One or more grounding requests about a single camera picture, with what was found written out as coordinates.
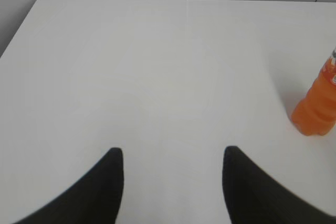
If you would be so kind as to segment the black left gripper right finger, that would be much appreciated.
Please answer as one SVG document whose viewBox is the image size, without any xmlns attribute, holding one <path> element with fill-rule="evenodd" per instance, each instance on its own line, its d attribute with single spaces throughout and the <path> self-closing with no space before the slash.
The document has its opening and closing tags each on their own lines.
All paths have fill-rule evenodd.
<svg viewBox="0 0 336 224">
<path fill-rule="evenodd" d="M 335 223 L 259 168 L 240 148 L 224 150 L 222 187 L 232 223 Z"/>
</svg>

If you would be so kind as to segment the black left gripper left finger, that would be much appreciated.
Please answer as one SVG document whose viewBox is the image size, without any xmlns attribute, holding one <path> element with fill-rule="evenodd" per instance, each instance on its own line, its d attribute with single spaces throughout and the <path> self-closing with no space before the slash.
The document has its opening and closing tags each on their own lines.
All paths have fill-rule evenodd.
<svg viewBox="0 0 336 224">
<path fill-rule="evenodd" d="M 123 195 L 123 152 L 111 148 L 57 198 L 18 223 L 115 223 Z"/>
</svg>

